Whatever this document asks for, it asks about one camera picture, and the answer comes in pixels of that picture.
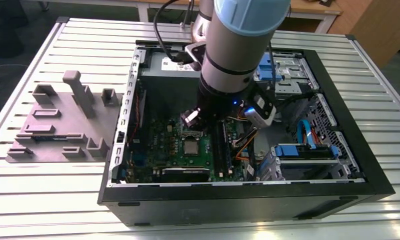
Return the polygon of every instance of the wooden table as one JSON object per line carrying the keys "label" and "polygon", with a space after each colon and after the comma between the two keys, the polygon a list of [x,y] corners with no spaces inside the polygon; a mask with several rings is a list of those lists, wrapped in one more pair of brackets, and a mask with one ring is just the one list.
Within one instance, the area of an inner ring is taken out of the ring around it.
{"label": "wooden table", "polygon": [[[46,10],[46,4],[38,0],[42,10]],[[148,9],[157,9],[162,6],[168,0],[47,0],[46,2],[55,3],[71,3],[71,4],[90,4],[90,5],[107,5],[107,6],[122,6],[122,7],[135,7],[138,13],[138,21],[149,22],[148,18]],[[200,0],[194,0],[193,10],[198,10]],[[185,10],[189,0],[178,0],[176,3],[170,4],[168,9]],[[318,4],[317,1],[308,0],[290,0],[290,19],[313,19],[320,20],[317,27],[313,29],[313,32],[318,34],[325,34],[328,29],[334,21],[337,15],[342,13],[341,8],[333,2],[329,7]]]}
{"label": "wooden table", "polygon": [[[148,8],[160,8],[166,2],[168,0],[137,0],[138,20],[141,22],[148,22]],[[198,2],[200,0],[194,0],[193,2],[196,10],[198,10]],[[185,10],[188,3],[189,0],[178,0],[166,8]],[[332,2],[330,6],[326,7],[320,5],[317,1],[290,0],[290,14],[288,17],[296,19],[320,20],[314,32],[318,34],[325,34],[330,28],[334,18],[341,15],[341,13],[342,10],[334,2]]]}

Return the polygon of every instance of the slotted aluminum profile table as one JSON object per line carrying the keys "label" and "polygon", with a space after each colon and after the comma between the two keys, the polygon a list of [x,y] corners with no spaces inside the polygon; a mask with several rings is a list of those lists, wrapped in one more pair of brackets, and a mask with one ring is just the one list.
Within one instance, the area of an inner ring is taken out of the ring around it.
{"label": "slotted aluminum profile table", "polygon": [[[150,23],[58,20],[0,113],[1,238],[400,239],[400,97],[358,43],[344,35],[277,31],[272,46],[317,52],[396,191],[380,201],[318,220],[127,228],[97,205],[103,163],[7,163],[35,86],[50,84],[55,91],[69,92],[62,73],[78,70],[93,93],[103,88],[122,93],[134,41],[156,39]],[[158,31],[165,41],[190,39],[189,29],[176,24],[158,24]]]}

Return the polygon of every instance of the yellow wire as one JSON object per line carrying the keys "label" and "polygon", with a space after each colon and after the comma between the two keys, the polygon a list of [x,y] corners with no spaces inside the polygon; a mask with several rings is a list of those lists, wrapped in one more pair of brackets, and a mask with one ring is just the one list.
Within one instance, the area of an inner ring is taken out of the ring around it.
{"label": "yellow wire", "polygon": [[240,154],[241,154],[241,152],[242,152],[242,149],[246,148],[246,146],[248,146],[249,142],[252,142],[252,140],[253,140],[256,134],[258,134],[258,132],[256,132],[254,135],[248,139],[248,141],[245,142],[245,144],[244,144],[244,146],[241,147],[240,151],[237,152],[237,154],[236,154],[236,156],[234,156],[234,159],[238,159],[238,158],[240,158],[238,156],[240,156]]}

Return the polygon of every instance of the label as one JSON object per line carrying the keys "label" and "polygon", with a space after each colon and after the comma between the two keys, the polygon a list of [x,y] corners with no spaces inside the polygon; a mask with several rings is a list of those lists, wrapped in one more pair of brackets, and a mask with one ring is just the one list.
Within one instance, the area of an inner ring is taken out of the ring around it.
{"label": "label", "polygon": [[176,62],[172,62],[168,57],[161,59],[161,70],[162,71],[194,71],[189,64],[180,65]]}
{"label": "label", "polygon": [[289,74],[289,70],[286,69],[278,69],[280,74]]}
{"label": "label", "polygon": [[254,170],[253,170],[253,167],[250,166],[250,164],[246,165],[246,171],[253,176]]}
{"label": "label", "polygon": [[324,11],[325,14],[340,14],[340,11]]}
{"label": "label", "polygon": [[257,104],[257,106],[260,107],[260,109],[264,108],[264,106],[265,106],[265,101],[264,101],[264,99],[262,99],[261,97],[258,97],[258,99],[257,99],[257,101],[256,101],[256,104]]}

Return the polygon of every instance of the blue clip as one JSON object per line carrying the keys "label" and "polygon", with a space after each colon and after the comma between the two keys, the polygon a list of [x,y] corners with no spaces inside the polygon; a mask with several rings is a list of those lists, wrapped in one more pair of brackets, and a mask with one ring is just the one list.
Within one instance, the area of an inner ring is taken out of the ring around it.
{"label": "blue clip", "polygon": [[121,174],[121,178],[125,178],[126,177],[126,170],[125,169],[121,169],[121,172],[119,172],[119,174]]}
{"label": "blue clip", "polygon": [[276,147],[273,148],[273,150],[274,150],[274,155],[276,155],[277,157],[280,157],[280,156],[282,155],[281,146],[276,146]]}
{"label": "blue clip", "polygon": [[338,147],[332,145],[330,146],[330,152],[333,154],[333,158],[336,159],[340,156],[340,151],[338,151]]}
{"label": "blue clip", "polygon": [[282,155],[284,156],[298,156],[298,150],[294,145],[281,145]]}
{"label": "blue clip", "polygon": [[265,53],[260,59],[258,66],[257,66],[257,71],[258,71],[258,80],[261,81],[269,81],[273,80],[273,71],[274,71],[274,80],[278,82],[281,81],[282,77],[278,73],[278,71],[273,70],[272,64],[270,64],[270,58],[269,54]]}

